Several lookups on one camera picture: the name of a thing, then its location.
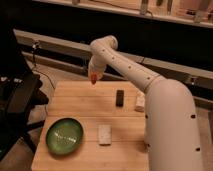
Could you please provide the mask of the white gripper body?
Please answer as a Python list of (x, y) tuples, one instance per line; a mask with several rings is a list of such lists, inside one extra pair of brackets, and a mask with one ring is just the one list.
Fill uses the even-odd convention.
[(98, 78), (103, 77), (106, 70), (106, 63), (96, 56), (93, 56), (88, 64), (88, 76), (96, 75)]

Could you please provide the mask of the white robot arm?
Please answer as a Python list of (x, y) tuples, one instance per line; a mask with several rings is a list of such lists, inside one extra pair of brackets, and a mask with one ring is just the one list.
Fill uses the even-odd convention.
[(117, 47), (113, 36), (92, 41), (88, 76), (96, 82), (111, 66), (145, 94), (149, 171), (204, 171), (196, 107), (189, 89), (124, 57)]

